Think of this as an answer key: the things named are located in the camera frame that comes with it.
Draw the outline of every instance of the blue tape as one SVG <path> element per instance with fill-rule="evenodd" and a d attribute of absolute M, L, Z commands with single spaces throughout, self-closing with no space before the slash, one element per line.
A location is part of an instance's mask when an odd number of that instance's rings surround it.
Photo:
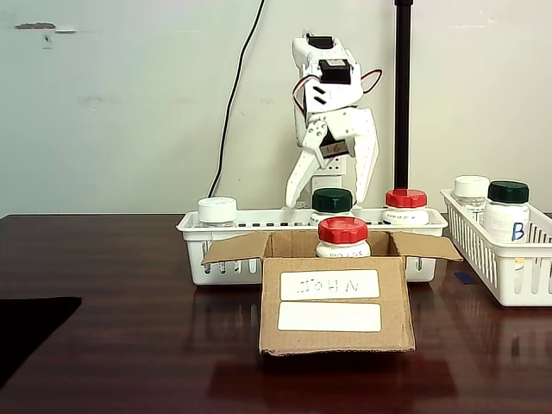
<path fill-rule="evenodd" d="M 458 278 L 460 282 L 462 282 L 464 285 L 477 285 L 477 282 L 474 278 L 472 278 L 469 274 L 464 272 L 455 272 L 455 276 Z"/>

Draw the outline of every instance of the cardboard box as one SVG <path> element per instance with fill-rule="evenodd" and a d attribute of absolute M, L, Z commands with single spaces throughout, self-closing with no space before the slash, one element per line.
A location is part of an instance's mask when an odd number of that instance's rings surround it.
<path fill-rule="evenodd" d="M 319 258 L 312 231 L 255 232 L 214 241 L 203 264 L 261 259 L 262 354 L 415 349 L 405 257 L 462 260 L 444 237 L 370 232 L 372 256 Z"/>

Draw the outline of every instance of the box flap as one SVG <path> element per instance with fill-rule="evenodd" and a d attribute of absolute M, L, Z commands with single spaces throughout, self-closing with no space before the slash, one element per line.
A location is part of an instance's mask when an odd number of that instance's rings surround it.
<path fill-rule="evenodd" d="M 271 233 L 267 231 L 256 231 L 248 235 L 238 235 L 231 239 L 214 241 L 201 264 L 264 259 L 270 246 L 270 235 Z"/>
<path fill-rule="evenodd" d="M 428 257 L 462 261 L 450 239 L 434 235 L 419 235 L 397 231 L 391 233 L 392 239 L 401 256 Z"/>

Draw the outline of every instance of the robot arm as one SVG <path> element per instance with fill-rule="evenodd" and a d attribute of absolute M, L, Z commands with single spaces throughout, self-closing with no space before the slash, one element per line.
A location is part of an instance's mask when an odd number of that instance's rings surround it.
<path fill-rule="evenodd" d="M 302 152 L 287 181 L 285 204 L 293 208 L 313 175 L 344 154 L 355 159 L 355 196 L 361 203 L 379 152 L 372 112 L 353 106 L 363 95 L 361 67 L 349 50 L 330 36 L 308 34 L 295 39 L 293 58 L 301 73 L 298 85 L 309 80 L 303 84 L 304 107 L 296 101 L 296 132 Z"/>
<path fill-rule="evenodd" d="M 343 154 L 355 159 L 355 196 L 357 203 L 361 203 L 366 198 L 379 153 L 372 112 L 345 108 L 314 119 L 308 125 L 301 145 L 303 151 L 287 180 L 285 205 L 292 208 L 318 169 L 326 168 L 333 158 Z"/>

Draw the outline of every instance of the white bottle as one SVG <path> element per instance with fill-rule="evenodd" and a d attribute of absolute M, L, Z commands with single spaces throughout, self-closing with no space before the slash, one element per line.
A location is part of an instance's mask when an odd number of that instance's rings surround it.
<path fill-rule="evenodd" d="M 198 201 L 198 218 L 201 227 L 234 227 L 237 202 L 230 197 L 202 198 Z"/>
<path fill-rule="evenodd" d="M 386 193 L 387 210 L 383 223 L 401 226 L 423 226 L 430 222 L 430 213 L 425 207 L 428 196 L 423 191 L 395 189 Z"/>
<path fill-rule="evenodd" d="M 319 188 L 312 194 L 312 208 L 311 226 L 330 217 L 354 217 L 353 194 L 345 188 Z"/>
<path fill-rule="evenodd" d="M 332 217 L 318 225 L 318 257 L 368 257 L 368 227 L 360 218 Z"/>
<path fill-rule="evenodd" d="M 483 228 L 498 243 L 526 243 L 529 231 L 529 187 L 516 181 L 493 181 L 489 185 Z M 524 267 L 516 258 L 515 270 Z"/>
<path fill-rule="evenodd" d="M 455 198 L 458 204 L 469 211 L 474 220 L 482 224 L 485 212 L 489 179 L 476 175 L 463 175 L 455 179 Z"/>

